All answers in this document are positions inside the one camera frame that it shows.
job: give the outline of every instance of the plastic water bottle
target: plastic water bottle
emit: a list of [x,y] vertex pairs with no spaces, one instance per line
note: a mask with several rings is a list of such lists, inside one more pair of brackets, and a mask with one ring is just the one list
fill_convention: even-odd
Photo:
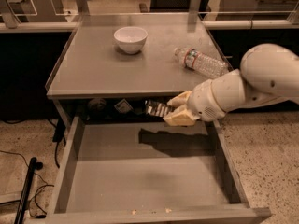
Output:
[[179,64],[208,77],[217,78],[228,73],[228,64],[209,57],[204,53],[191,48],[176,48],[175,56]]

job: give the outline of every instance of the open drawer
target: open drawer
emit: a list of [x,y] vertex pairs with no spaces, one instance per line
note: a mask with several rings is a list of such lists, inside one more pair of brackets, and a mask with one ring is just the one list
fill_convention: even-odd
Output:
[[75,117],[46,223],[261,223],[219,123],[85,124]]

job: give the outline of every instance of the gray table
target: gray table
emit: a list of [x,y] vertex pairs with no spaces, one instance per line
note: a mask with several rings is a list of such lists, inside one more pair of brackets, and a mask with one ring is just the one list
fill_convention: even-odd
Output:
[[299,0],[221,0],[217,20],[285,20]]
[[[136,55],[114,44],[114,31],[126,25],[149,33]],[[187,46],[221,58],[203,24],[188,24],[188,14],[87,17],[48,96],[59,108],[69,100],[190,90],[206,78],[177,65],[174,48]],[[77,115],[46,222],[253,224],[270,215],[268,208],[249,207],[217,121],[189,128],[162,122],[89,124]]]
[[[60,109],[60,101],[65,99],[169,96],[191,90],[206,77],[180,67],[174,49],[192,47],[217,59],[221,55],[201,21],[188,23],[188,16],[85,17],[62,58],[48,97]],[[115,44],[113,34],[124,26],[140,26],[149,33],[146,45],[136,55],[125,54]]]
[[61,0],[7,0],[21,22],[66,22]]

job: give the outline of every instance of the black stand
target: black stand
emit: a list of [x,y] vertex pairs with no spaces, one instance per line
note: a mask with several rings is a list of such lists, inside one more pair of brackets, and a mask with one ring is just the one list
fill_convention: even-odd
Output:
[[23,218],[24,218],[24,213],[26,210],[26,204],[28,200],[28,196],[30,193],[30,188],[32,184],[32,180],[35,174],[35,169],[39,170],[42,169],[43,163],[42,162],[36,162],[36,157],[31,158],[28,171],[27,171],[27,176],[24,182],[24,186],[21,192],[21,199],[19,202],[19,207],[17,211],[17,215],[15,218],[15,224],[22,224],[23,223]]
[[64,138],[64,131],[65,131],[64,122],[61,118],[59,118],[57,121],[56,129],[52,141],[61,142]]

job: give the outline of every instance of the gray metal cabinet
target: gray metal cabinet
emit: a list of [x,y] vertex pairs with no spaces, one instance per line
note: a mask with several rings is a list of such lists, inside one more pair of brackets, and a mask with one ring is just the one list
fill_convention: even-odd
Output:
[[[146,46],[133,56],[113,43],[113,31],[126,25],[149,33]],[[64,118],[68,137],[47,224],[244,224],[271,216],[268,208],[250,208],[217,121],[187,128],[85,119],[86,99],[174,96],[206,80],[176,65],[176,46],[221,59],[203,24],[189,24],[188,14],[83,20],[50,78],[48,97]],[[83,107],[75,116],[67,109],[74,103]]]

